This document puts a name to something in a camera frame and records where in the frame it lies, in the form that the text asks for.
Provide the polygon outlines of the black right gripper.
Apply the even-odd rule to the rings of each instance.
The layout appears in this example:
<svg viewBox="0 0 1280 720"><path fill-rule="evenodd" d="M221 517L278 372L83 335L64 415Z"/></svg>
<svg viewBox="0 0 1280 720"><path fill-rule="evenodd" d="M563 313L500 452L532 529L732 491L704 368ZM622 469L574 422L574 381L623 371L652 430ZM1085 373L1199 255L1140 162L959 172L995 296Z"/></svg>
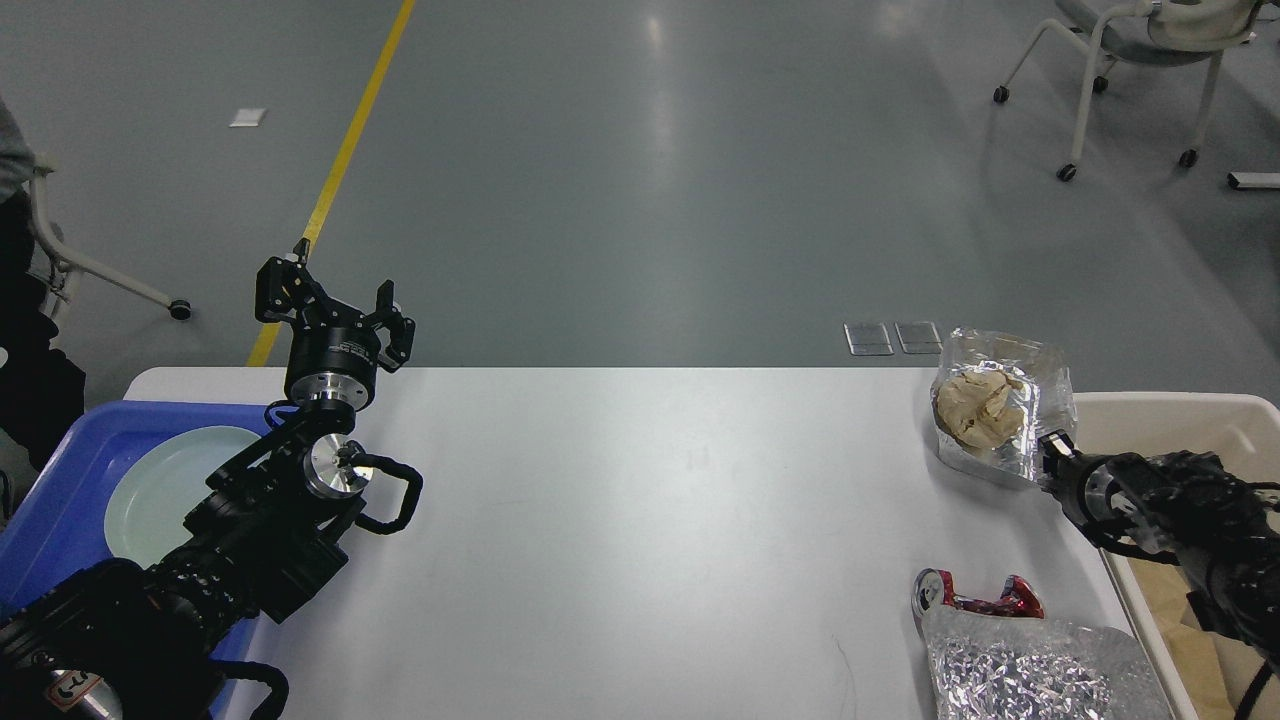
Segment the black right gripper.
<svg viewBox="0 0 1280 720"><path fill-rule="evenodd" d="M1106 470L1110 455L1079 455L1065 430L1037 438L1047 492L1064 516L1083 536L1121 536L1126 515L1112 506L1114 479Z"/></svg>

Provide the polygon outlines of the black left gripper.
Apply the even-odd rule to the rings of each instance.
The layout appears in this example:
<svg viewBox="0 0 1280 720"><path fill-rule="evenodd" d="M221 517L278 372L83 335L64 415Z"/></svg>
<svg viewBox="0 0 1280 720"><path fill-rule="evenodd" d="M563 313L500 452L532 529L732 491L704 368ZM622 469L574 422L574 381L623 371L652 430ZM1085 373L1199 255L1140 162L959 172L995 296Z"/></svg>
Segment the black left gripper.
<svg viewBox="0 0 1280 720"><path fill-rule="evenodd" d="M337 301L310 274L312 241L301 238L284 258L269 258L255 278L253 316L260 323L328 323ZM381 341L379 331L387 331ZM284 396L293 404L337 401L355 411L375 398L379 372L398 372L412 356L416 323L396 302L396 283L384 281L375 307L338 325L305 325L294 332Z"/></svg>

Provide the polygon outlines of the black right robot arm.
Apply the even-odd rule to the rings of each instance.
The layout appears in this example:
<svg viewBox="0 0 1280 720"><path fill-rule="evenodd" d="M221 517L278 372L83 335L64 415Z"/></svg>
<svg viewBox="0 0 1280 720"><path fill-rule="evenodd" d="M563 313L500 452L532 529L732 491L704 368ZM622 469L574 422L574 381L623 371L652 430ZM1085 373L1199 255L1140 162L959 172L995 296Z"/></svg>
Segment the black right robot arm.
<svg viewBox="0 0 1280 720"><path fill-rule="evenodd" d="M1096 548L1178 566L1207 632L1263 660L1235 711L1248 719L1277 675L1279 536L1275 483L1247 483L1217 454L1083 454L1064 430L1038 438L1044 491Z"/></svg>

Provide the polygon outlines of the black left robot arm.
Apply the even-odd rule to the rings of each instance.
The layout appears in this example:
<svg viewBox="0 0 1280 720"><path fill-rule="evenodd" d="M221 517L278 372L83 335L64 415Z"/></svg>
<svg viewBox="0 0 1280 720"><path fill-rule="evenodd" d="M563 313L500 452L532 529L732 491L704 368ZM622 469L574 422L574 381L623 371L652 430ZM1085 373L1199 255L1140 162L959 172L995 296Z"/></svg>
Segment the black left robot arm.
<svg viewBox="0 0 1280 720"><path fill-rule="evenodd" d="M278 719L285 674L215 648L239 621L282 623L312 600L347 564L349 528L410 524L422 475L352 432L378 372L410 360L415 322L392 281L369 313L333 299L308 272L311 246L268 259L255 286L256 318L293 331L291 413L207 477L187 542L148 568L108 559L76 571L4 621L5 719L207 719L228 682L264 685L252 717Z"/></svg>

